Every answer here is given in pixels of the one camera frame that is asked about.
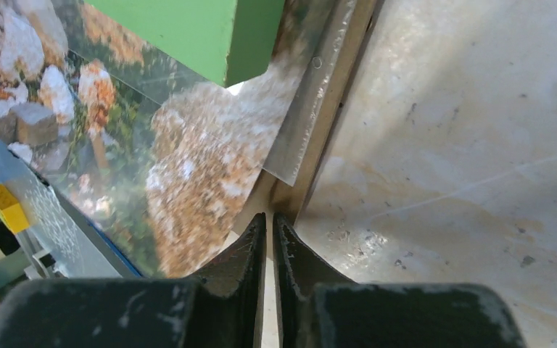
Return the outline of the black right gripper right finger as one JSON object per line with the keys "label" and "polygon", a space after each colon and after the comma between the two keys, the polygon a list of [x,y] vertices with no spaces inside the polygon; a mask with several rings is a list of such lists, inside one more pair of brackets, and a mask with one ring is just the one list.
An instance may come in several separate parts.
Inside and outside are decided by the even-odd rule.
{"label": "black right gripper right finger", "polygon": [[524,347],[505,302],[471,283],[357,283],[273,216],[282,347]]}

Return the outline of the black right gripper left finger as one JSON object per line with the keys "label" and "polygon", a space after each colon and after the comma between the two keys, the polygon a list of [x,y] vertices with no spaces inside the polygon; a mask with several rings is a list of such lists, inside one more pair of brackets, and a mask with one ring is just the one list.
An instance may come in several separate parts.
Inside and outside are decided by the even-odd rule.
{"label": "black right gripper left finger", "polygon": [[183,278],[53,278],[15,287],[0,347],[257,347],[266,216]]}

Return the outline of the coastal landscape photo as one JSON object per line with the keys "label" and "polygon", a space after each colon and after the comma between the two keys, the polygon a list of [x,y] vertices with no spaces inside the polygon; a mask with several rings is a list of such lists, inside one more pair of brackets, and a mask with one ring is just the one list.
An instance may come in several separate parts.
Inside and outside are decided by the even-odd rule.
{"label": "coastal landscape photo", "polygon": [[0,1],[0,184],[67,276],[108,275],[72,208],[148,277],[220,252],[332,1],[284,1],[268,69],[222,87],[90,1]]}

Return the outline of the green wooden picture frame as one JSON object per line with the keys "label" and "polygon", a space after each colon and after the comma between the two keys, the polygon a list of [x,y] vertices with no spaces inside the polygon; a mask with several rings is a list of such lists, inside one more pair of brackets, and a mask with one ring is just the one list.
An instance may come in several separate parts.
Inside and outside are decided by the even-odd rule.
{"label": "green wooden picture frame", "polygon": [[89,5],[222,87],[265,73],[284,1],[90,1]]}

